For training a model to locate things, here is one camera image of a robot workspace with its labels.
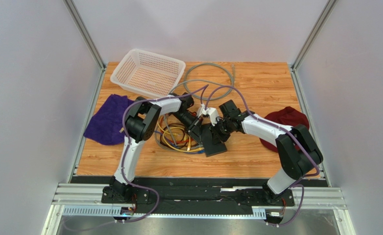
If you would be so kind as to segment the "black network switch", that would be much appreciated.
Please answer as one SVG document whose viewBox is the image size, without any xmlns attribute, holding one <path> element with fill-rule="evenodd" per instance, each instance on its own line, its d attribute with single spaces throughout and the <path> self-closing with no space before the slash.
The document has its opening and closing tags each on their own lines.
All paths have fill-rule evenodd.
<svg viewBox="0 0 383 235">
<path fill-rule="evenodd" d="M 211 157 L 227 151 L 225 142 L 230 138 L 230 134 L 218 132 L 208 123 L 201 126 L 200 138 L 206 157 Z"/>
</svg>

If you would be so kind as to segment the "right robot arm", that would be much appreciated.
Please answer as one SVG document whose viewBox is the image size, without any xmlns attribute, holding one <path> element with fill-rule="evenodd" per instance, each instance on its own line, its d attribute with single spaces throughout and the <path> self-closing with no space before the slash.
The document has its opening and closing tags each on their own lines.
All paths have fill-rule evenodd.
<svg viewBox="0 0 383 235">
<path fill-rule="evenodd" d="M 219 106 L 221 118 L 214 129 L 225 140 L 233 132 L 258 137 L 276 147 L 281 168 L 263 184 L 262 200 L 274 205 L 283 193 L 323 162 L 323 155 L 308 128 L 267 120 L 249 110 L 242 112 L 232 100 Z"/>
</svg>

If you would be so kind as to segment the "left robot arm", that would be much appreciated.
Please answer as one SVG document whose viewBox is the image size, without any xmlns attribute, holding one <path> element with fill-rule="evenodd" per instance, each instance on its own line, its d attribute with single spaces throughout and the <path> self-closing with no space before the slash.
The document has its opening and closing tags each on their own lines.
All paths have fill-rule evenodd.
<svg viewBox="0 0 383 235">
<path fill-rule="evenodd" d="M 145 142 L 154 134 L 160 116 L 178 111 L 186 111 L 194 105 L 191 94 L 169 94 L 158 99 L 138 97 L 129 105 L 122 117 L 122 127 L 125 132 L 124 146 L 117 170 L 112 176 L 109 186 L 103 189 L 102 202 L 110 200 L 122 203 L 131 202 L 134 188 L 147 193 L 153 192 L 159 198 L 156 190 L 134 183 L 135 171 L 140 153 Z"/>
</svg>

